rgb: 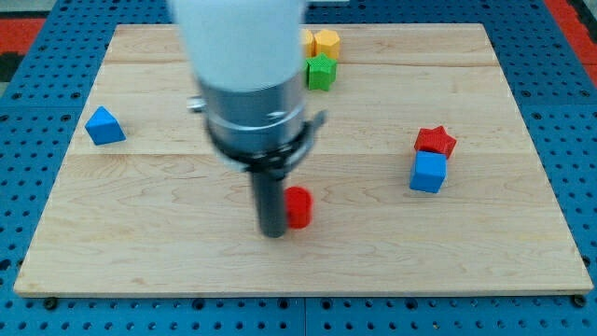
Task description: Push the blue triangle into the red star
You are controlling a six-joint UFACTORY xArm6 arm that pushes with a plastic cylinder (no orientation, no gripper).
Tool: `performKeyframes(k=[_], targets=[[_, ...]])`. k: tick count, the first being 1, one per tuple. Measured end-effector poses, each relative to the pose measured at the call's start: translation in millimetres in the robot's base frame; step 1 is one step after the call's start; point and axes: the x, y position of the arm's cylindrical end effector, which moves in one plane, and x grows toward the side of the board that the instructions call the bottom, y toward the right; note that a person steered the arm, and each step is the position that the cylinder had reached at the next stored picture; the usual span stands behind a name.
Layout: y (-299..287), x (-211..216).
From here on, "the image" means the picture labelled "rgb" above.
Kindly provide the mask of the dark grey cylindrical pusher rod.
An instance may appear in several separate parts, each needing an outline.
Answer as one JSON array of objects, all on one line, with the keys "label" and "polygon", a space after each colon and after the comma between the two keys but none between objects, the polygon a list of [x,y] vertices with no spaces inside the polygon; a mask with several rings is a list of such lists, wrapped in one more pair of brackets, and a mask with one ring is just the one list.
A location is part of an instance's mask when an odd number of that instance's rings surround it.
[{"label": "dark grey cylindrical pusher rod", "polygon": [[284,179],[269,173],[251,173],[251,187],[262,234],[279,238],[287,230]]}]

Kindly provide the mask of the yellow block behind arm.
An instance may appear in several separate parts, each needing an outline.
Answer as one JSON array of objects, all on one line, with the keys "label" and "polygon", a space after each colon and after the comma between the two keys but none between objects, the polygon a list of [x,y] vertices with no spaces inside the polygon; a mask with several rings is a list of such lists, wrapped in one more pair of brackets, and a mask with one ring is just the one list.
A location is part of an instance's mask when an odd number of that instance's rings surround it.
[{"label": "yellow block behind arm", "polygon": [[304,57],[311,58],[314,50],[314,36],[311,30],[302,29],[300,32],[300,42],[303,48]]}]

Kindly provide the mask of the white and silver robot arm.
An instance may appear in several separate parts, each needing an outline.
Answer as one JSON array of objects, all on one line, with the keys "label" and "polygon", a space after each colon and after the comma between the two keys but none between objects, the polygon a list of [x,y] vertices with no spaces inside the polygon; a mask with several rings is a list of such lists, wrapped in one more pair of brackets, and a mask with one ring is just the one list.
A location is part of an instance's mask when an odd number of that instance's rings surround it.
[{"label": "white and silver robot arm", "polygon": [[250,175],[262,234],[289,224],[285,178],[308,155],[320,112],[306,119],[299,0],[173,0],[171,16],[201,93],[215,154]]}]

